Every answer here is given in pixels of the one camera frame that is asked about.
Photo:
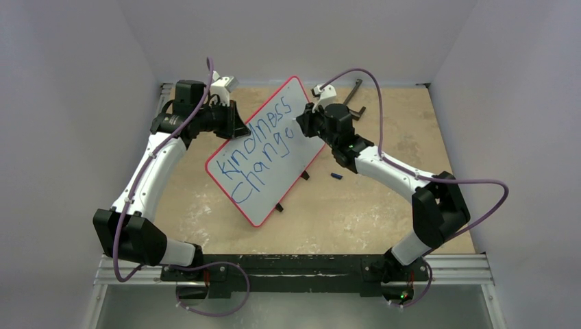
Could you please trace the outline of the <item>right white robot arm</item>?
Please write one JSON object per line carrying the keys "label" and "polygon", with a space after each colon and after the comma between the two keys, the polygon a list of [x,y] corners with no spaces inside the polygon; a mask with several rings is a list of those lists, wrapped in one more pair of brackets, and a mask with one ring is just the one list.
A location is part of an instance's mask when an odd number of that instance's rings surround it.
{"label": "right white robot arm", "polygon": [[325,108],[308,103],[296,118],[304,136],[327,144],[343,168],[371,178],[395,191],[412,206],[412,230],[386,252],[384,268],[403,278],[412,263],[440,247],[471,218],[455,177],[414,168],[387,155],[355,132],[347,106],[333,103]]}

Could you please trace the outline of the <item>red framed whiteboard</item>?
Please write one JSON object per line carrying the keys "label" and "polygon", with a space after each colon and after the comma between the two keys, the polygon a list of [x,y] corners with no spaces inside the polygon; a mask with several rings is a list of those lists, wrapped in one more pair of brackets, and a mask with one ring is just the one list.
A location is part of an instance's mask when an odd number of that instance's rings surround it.
{"label": "red framed whiteboard", "polygon": [[206,160],[207,174],[253,227],[261,226],[324,148],[296,122],[309,98],[288,78],[246,121],[249,136],[222,144]]}

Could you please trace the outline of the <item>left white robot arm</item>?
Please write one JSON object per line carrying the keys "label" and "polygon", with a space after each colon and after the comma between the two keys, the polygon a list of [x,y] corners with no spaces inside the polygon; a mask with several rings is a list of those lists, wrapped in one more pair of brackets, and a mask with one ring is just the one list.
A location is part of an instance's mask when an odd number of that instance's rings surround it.
{"label": "left white robot arm", "polygon": [[225,140],[249,136],[230,97],[237,85],[233,76],[215,76],[211,85],[195,80],[175,84],[175,97],[154,118],[146,150],[125,190],[92,219],[106,256],[141,265],[177,265],[187,280],[202,276],[200,246],[170,239],[153,218],[173,170],[200,133]]}

